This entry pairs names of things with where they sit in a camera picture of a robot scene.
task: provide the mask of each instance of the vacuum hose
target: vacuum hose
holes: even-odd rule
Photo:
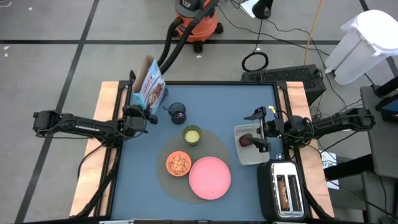
[[[167,37],[166,37],[166,43],[164,45],[163,53],[160,56],[159,60],[157,61],[157,66],[161,66],[166,59],[167,55],[169,54],[170,46],[172,44],[172,37],[173,37],[173,32],[174,30],[183,23],[183,20],[181,17],[176,18],[173,23],[171,23],[168,31],[167,31]]]
[[[189,35],[191,34],[192,30],[198,25],[198,23],[205,17],[207,16],[212,10],[215,10],[217,3],[219,0],[212,0],[207,6],[199,12],[195,18],[192,19],[192,21],[189,23],[187,28],[185,29],[184,33],[182,34],[180,41],[178,42],[177,46],[174,48],[172,54],[170,57],[166,60],[166,62],[163,64],[163,66],[160,68],[160,72],[163,75],[173,64],[174,60],[177,58],[179,53],[182,50],[182,47],[188,40]]]

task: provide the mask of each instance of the orange bowl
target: orange bowl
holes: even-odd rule
[[[175,177],[182,177],[191,169],[191,158],[186,152],[175,151],[166,160],[166,169]]]

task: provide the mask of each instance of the white lid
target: white lid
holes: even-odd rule
[[[380,53],[398,49],[398,22],[387,13],[379,10],[362,12],[355,23],[363,38]]]

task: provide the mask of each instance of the orange shop vacuum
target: orange shop vacuum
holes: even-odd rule
[[[186,42],[193,44],[193,50],[203,50],[203,42],[212,34],[224,32],[223,25],[217,20],[216,6],[219,0],[175,0],[176,19],[171,23],[166,37],[165,47],[157,64],[164,74],[177,58]],[[179,35],[180,40],[170,57],[166,59],[172,37]]]

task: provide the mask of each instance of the plastic bin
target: plastic bin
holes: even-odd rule
[[[242,165],[254,165],[269,161],[268,152],[259,152],[255,145],[242,147],[239,143],[239,138],[244,134],[252,134],[254,138],[259,138],[260,134],[257,133],[257,128],[260,124],[247,124],[235,127],[235,144],[238,152],[239,162]]]
[[[325,62],[340,85],[355,81],[386,57],[398,54],[398,22],[385,12],[362,12],[341,30],[347,33]]]

